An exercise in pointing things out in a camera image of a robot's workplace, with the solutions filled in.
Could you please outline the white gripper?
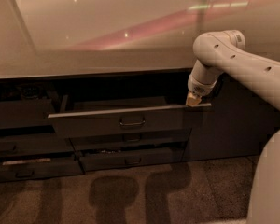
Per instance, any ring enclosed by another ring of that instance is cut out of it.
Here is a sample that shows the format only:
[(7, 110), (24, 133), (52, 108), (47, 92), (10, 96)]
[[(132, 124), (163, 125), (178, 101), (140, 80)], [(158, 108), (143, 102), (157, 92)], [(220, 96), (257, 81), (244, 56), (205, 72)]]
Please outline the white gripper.
[(211, 77), (210, 80), (198, 79), (190, 75), (188, 79), (188, 89), (186, 106), (194, 107), (202, 101), (202, 97), (207, 96), (217, 84), (217, 78)]

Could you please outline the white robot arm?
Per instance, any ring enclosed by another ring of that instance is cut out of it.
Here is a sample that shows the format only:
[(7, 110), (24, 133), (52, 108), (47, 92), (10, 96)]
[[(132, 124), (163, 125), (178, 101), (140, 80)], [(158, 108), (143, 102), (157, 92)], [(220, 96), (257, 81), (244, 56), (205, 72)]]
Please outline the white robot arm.
[[(244, 51), (238, 30), (208, 32), (193, 43), (196, 63), (189, 75), (187, 106), (197, 106), (222, 73), (280, 111), (280, 62)], [(265, 145), (255, 172), (246, 224), (280, 224), (280, 130)]]

